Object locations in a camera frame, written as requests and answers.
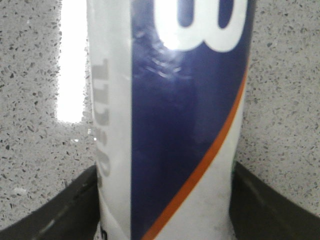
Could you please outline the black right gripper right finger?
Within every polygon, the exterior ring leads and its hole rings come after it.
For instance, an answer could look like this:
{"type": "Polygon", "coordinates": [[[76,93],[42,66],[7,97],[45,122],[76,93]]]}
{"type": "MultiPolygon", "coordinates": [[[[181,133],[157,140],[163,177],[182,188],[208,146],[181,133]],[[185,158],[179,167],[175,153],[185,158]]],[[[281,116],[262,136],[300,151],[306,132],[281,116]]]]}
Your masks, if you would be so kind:
{"type": "Polygon", "coordinates": [[[269,187],[242,164],[234,167],[229,215],[239,240],[318,240],[320,219],[269,187]]]}

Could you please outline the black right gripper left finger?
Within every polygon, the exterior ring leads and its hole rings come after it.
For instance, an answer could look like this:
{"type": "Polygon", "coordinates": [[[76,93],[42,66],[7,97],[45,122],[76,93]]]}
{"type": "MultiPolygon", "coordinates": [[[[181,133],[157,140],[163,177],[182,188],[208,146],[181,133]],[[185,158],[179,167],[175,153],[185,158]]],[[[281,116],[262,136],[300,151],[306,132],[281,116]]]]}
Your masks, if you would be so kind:
{"type": "Polygon", "coordinates": [[[96,166],[45,205],[1,230],[2,240],[92,240],[100,219],[96,166]]]}

